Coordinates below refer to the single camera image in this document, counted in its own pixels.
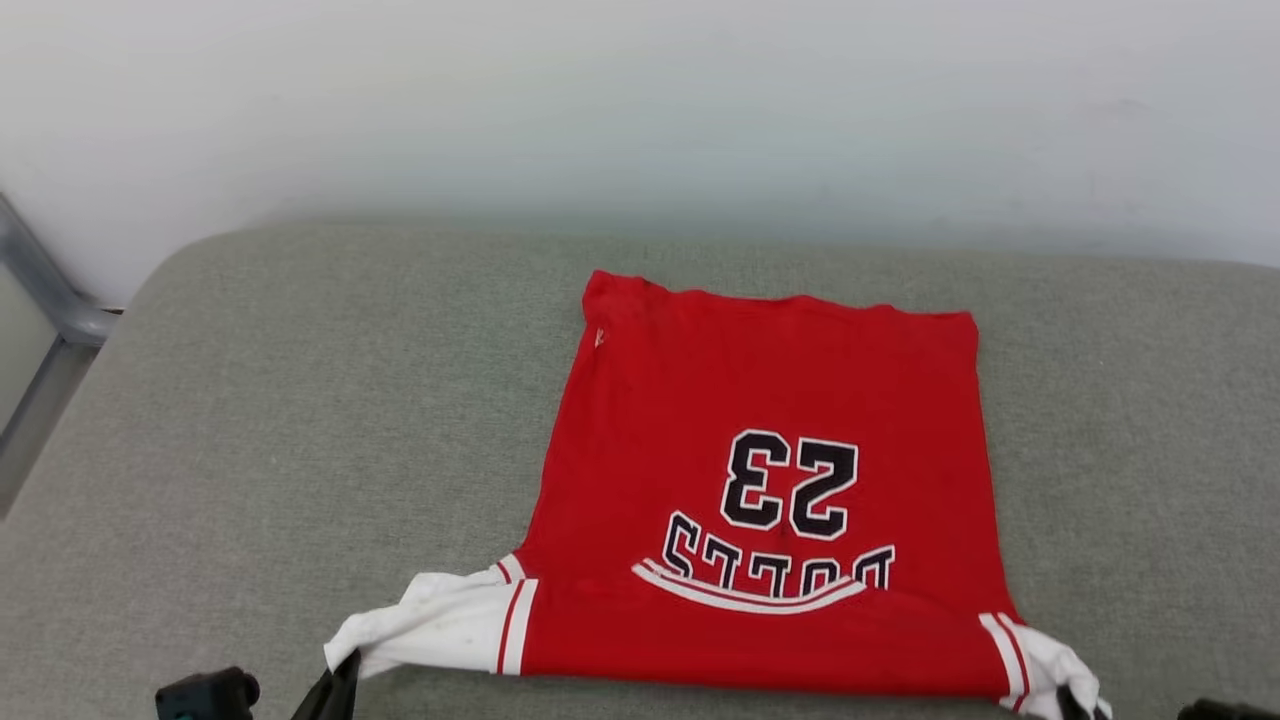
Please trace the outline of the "red basketball jersey number 23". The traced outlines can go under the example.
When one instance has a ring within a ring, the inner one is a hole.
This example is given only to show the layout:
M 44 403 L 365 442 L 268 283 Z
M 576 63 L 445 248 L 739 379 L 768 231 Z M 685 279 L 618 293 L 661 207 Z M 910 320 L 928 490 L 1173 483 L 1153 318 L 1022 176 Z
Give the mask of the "red basketball jersey number 23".
M 1007 588 L 968 313 L 596 272 L 522 544 L 348 618 L 406 665 L 1114 712 Z

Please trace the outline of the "grey metal frame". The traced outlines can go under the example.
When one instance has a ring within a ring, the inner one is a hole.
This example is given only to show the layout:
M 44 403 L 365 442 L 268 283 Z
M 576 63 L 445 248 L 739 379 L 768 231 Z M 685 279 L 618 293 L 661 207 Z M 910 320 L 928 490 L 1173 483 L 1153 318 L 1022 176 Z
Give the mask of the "grey metal frame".
M 119 320 L 72 284 L 0 193 L 0 521 Z

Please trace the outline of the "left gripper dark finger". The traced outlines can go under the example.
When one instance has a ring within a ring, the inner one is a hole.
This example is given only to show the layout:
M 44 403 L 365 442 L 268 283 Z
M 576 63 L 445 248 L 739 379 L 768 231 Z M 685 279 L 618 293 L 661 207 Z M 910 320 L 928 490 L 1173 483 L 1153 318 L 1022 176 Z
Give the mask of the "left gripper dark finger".
M 355 650 L 337 670 L 326 670 L 310 688 L 292 720 L 353 720 L 362 653 Z

